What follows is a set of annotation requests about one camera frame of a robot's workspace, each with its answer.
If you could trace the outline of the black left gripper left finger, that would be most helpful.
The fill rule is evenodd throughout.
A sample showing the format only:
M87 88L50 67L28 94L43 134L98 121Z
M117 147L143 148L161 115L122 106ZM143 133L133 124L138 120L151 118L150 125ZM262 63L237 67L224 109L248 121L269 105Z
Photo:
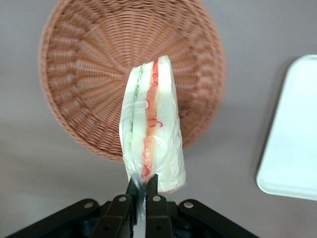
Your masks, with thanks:
M11 235L9 238L131 238L137 224L138 189L131 180L124 194L100 205L80 200Z

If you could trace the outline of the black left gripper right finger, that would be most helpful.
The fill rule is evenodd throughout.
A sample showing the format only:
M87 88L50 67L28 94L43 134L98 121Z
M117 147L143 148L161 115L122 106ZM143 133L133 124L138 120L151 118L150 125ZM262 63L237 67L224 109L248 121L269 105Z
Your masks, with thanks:
M158 175L146 186L147 238L256 238L205 204L187 199L179 204L158 193Z

